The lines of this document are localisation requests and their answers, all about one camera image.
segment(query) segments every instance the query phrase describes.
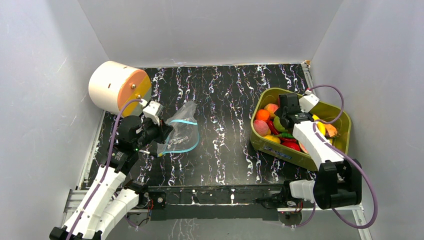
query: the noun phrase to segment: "black marble table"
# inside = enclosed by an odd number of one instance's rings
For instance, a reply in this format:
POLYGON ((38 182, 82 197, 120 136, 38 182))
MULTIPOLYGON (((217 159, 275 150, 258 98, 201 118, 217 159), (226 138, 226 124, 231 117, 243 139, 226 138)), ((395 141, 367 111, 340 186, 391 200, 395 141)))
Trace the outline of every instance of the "black marble table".
MULTIPOLYGON (((309 179, 313 172, 258 152, 250 144, 250 120, 261 93, 273 87, 303 93, 307 86, 300 64, 146 68, 152 99, 171 117, 185 102, 197 104, 200 142, 186 153, 153 158, 139 154, 127 180, 149 186, 260 186, 309 179)), ((107 148, 116 116, 106 113, 97 152, 82 189, 92 184, 107 148)))

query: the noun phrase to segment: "gray floor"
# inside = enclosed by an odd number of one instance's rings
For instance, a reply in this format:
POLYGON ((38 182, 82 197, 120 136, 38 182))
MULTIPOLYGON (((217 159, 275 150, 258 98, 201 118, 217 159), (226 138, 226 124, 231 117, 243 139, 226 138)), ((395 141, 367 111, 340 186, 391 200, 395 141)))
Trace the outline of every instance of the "gray floor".
MULTIPOLYGON (((341 211, 355 222, 352 211, 341 211)), ((152 221, 135 231, 121 220, 108 240, 359 240, 358 231, 347 226, 331 210, 317 211, 305 226, 292 231, 276 221, 261 219, 177 219, 152 221)))

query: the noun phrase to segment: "green bin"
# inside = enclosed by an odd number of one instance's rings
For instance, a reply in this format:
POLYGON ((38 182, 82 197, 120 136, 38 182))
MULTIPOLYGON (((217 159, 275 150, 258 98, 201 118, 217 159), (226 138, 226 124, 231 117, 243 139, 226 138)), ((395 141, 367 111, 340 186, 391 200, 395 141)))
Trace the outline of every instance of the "green bin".
MULTIPOLYGON (((253 117, 250 120, 250 127, 252 129, 250 142, 256 151, 267 153, 276 158, 285 160, 311 171, 317 171, 317 166, 309 154, 296 151, 289 147, 265 139, 257 134, 253 128, 253 122, 255 120, 257 111, 264 109, 267 104, 277 104, 278 96, 280 94, 288 93, 291 93, 291 91, 277 87, 269 88, 262 93, 259 98, 259 102, 256 105, 256 109, 254 110, 253 117)), ((310 112, 317 115, 320 119, 328 122, 333 120, 339 114, 340 108, 328 103, 319 102, 310 112)), ((346 112, 343 111, 343 114, 340 116, 340 118, 332 125, 337 129, 338 132, 337 136, 333 139, 333 146, 347 154, 349 147, 349 137, 351 134, 351 118, 346 112)))

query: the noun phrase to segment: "orange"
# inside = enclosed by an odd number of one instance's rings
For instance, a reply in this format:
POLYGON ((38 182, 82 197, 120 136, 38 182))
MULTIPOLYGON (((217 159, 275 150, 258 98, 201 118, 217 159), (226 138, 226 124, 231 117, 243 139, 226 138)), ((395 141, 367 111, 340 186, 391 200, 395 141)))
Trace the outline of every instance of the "orange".
POLYGON ((270 119, 270 112, 267 111, 267 110, 261 109, 261 110, 257 111, 256 119, 262 120, 266 123, 270 119))

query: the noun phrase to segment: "beige cylinder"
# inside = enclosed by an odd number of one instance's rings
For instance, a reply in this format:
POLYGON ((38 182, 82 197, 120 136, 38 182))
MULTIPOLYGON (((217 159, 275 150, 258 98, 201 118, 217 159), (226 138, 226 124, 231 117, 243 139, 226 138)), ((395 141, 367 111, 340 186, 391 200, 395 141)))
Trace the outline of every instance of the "beige cylinder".
MULTIPOLYGON (((118 115, 125 103, 132 99, 143 98, 149 101, 152 84, 144 70, 107 61, 92 74, 88 93, 97 107, 118 115)), ((134 102, 123 111, 122 116, 141 113, 140 105, 134 102)))

